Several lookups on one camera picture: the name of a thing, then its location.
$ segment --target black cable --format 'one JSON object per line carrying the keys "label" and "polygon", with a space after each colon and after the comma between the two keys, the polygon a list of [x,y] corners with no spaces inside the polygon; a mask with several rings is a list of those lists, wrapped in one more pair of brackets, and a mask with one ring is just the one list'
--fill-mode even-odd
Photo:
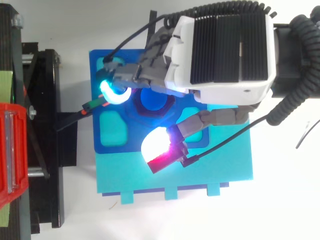
{"label": "black cable", "polygon": [[253,121],[252,123],[250,123],[248,126],[245,126],[244,128],[242,128],[240,131],[236,132],[235,134],[233,134],[231,137],[228,137],[226,140],[220,142],[218,145],[210,148],[207,151],[204,151],[203,153],[199,154],[199,155],[194,155],[192,157],[189,157],[188,159],[186,159],[185,161],[183,161],[182,165],[184,167],[189,166],[190,164],[193,164],[194,162],[198,161],[200,158],[212,153],[213,151],[223,147],[224,145],[228,144],[229,142],[231,142],[233,139],[235,139],[236,137],[240,136],[241,134],[243,134],[245,131],[249,130],[250,128],[252,128],[253,126],[257,125],[258,123],[261,123],[262,121],[266,120],[267,115],[260,117],[259,119]]}
{"label": "black cable", "polygon": [[305,15],[296,16],[289,24],[296,33],[310,60],[310,67],[306,71],[299,85],[272,109],[266,121],[272,126],[279,125],[297,107],[305,102],[314,92],[320,89],[320,30]]}
{"label": "black cable", "polygon": [[300,147],[302,142],[305,140],[306,136],[311,132],[312,129],[314,129],[315,126],[317,126],[318,123],[320,123],[320,119],[306,132],[305,135],[303,135],[303,137],[300,139],[300,141],[296,145],[295,149],[298,149]]}
{"label": "black cable", "polygon": [[[166,29],[172,29],[177,26],[177,23],[181,16],[187,16],[190,18],[199,18],[208,15],[234,15],[234,14],[252,14],[252,13],[264,13],[269,14],[271,7],[265,4],[258,3],[257,1],[223,1],[215,2],[207,5],[196,6],[184,11],[175,12],[165,16],[163,24]],[[271,18],[274,18],[277,13],[274,11],[270,14]]]}
{"label": "black cable", "polygon": [[117,46],[111,53],[109,53],[107,56],[103,58],[103,63],[108,63],[112,61],[112,57],[128,42],[130,42],[132,39],[134,39],[136,36],[141,34],[143,31],[147,30],[150,26],[156,24],[160,20],[164,19],[166,15],[158,16],[154,21],[149,22],[147,25],[140,28],[138,31],[136,31],[134,34],[129,36],[126,40],[124,40],[122,43],[120,43],[119,46]]}

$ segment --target blue circular hole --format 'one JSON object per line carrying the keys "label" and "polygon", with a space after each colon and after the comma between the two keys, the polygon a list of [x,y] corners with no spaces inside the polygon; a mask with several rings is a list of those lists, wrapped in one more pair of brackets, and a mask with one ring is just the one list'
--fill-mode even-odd
{"label": "blue circular hole", "polygon": [[152,91],[150,88],[143,88],[140,100],[142,105],[149,111],[158,111],[162,109],[168,99],[168,95]]}

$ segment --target black heat sink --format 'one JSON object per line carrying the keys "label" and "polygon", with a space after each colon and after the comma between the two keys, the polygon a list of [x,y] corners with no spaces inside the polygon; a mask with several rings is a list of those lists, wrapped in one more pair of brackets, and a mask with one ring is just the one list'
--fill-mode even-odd
{"label": "black heat sink", "polygon": [[268,79],[265,15],[196,18],[190,83],[236,83],[239,79]]}

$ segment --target green sticky note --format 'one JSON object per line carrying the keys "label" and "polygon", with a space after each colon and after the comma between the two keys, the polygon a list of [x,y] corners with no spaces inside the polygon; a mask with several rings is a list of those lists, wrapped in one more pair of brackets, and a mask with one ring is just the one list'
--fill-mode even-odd
{"label": "green sticky note", "polygon": [[12,71],[0,71],[0,103],[10,103]]}
{"label": "green sticky note", "polygon": [[10,204],[4,205],[2,209],[0,209],[0,227],[8,227],[9,225],[9,211]]}

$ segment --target metal rod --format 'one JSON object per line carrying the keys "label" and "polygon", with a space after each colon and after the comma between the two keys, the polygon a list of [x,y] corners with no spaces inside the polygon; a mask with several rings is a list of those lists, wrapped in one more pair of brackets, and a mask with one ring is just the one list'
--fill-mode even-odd
{"label": "metal rod", "polygon": [[44,177],[44,172],[42,171],[42,168],[39,166],[35,167],[28,167],[28,177],[29,178],[35,178],[35,177]]}
{"label": "metal rod", "polygon": [[34,57],[33,54],[23,54],[22,55],[22,64],[23,65],[30,65],[33,57]]}

